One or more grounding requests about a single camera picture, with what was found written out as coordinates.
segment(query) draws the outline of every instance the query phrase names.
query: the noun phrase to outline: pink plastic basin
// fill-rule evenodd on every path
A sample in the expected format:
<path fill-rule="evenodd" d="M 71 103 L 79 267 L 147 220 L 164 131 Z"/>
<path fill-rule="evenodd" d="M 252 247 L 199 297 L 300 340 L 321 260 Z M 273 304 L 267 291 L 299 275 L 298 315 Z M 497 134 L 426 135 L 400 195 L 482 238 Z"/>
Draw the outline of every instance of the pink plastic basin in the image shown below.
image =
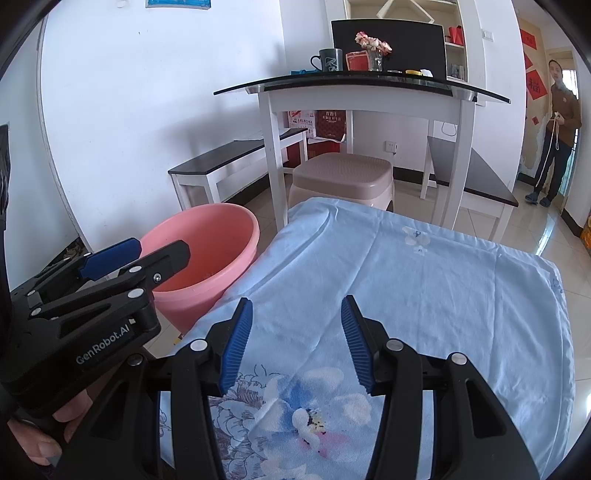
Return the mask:
<path fill-rule="evenodd" d="M 231 203 L 200 205 L 165 220 L 142 239 L 142 255 L 176 240 L 191 250 L 188 266 L 154 290 L 156 308 L 187 333 L 252 264 L 259 226 L 249 210 Z"/>

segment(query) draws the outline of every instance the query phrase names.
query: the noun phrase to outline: blue slipper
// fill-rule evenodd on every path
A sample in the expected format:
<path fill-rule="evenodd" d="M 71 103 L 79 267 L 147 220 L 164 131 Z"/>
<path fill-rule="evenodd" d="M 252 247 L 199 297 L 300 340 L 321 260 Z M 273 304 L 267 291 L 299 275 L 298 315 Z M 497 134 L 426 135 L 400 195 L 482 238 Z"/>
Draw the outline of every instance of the blue slipper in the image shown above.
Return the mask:
<path fill-rule="evenodd" d="M 536 205 L 538 203 L 538 192 L 531 192 L 529 195 L 525 196 L 525 201 L 532 205 Z"/>

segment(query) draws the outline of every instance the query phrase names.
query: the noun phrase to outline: light switch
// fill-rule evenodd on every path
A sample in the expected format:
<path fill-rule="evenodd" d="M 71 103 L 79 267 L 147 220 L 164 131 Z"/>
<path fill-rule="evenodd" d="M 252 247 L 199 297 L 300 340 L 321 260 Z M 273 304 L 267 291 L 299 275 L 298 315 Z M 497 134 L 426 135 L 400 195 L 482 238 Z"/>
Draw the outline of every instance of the light switch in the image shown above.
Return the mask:
<path fill-rule="evenodd" d="M 490 30 L 482 30 L 482 38 L 489 40 L 489 41 L 495 41 L 495 37 L 492 35 L 492 32 Z"/>

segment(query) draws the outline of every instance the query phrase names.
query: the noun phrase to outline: black mug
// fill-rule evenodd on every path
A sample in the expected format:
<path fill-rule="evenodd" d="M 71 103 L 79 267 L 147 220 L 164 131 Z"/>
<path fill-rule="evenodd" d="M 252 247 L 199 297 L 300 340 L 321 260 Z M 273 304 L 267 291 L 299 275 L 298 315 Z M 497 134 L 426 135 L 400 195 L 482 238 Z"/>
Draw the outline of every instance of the black mug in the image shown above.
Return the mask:
<path fill-rule="evenodd" d="M 314 65 L 312 60 L 320 59 L 322 68 Z M 343 71 L 343 51 L 340 48 L 324 48 L 310 59 L 310 63 L 316 70 L 323 72 L 342 72 Z"/>

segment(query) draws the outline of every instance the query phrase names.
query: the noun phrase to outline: mug handle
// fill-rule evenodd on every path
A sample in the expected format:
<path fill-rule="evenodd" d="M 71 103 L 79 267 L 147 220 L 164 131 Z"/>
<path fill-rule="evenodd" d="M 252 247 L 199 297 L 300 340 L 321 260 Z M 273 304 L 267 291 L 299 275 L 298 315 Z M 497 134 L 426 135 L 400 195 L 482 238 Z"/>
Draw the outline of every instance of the mug handle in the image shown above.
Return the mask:
<path fill-rule="evenodd" d="M 322 59 L 320 58 L 320 55 L 314 55 L 311 59 L 310 59 L 310 63 L 312 64 L 312 66 L 319 71 L 322 71 L 322 68 L 318 68 L 316 65 L 314 65 L 314 62 L 312 60 L 314 59 L 318 59 L 320 60 L 320 64 L 322 65 Z"/>

